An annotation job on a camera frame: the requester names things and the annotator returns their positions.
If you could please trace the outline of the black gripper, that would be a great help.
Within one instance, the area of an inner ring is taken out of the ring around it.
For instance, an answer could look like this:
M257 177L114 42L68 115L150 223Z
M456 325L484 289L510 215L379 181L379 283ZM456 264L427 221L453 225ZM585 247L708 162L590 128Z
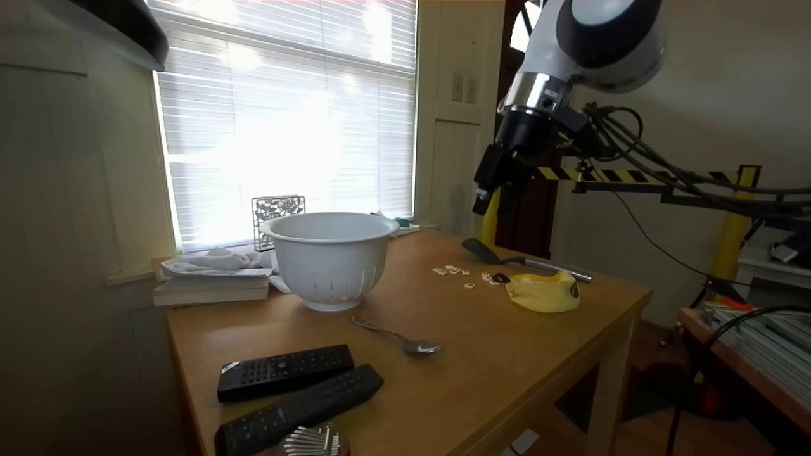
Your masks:
M556 133L581 134L588 125L590 119L574 110L504 110L496 138L475 173L477 192L471 210L484 215L489 210L493 192L512 177L515 166L522 157L539 156L553 143Z

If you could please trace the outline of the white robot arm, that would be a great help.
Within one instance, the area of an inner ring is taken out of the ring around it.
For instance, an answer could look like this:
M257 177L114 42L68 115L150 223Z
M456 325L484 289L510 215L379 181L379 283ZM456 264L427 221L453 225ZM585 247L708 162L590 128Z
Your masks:
M499 128L475 182L475 214L484 215L493 195L518 185L557 133L593 143L588 111L567 104L575 87L633 92L665 62L665 0L547 0L529 34L529 47L504 100Z

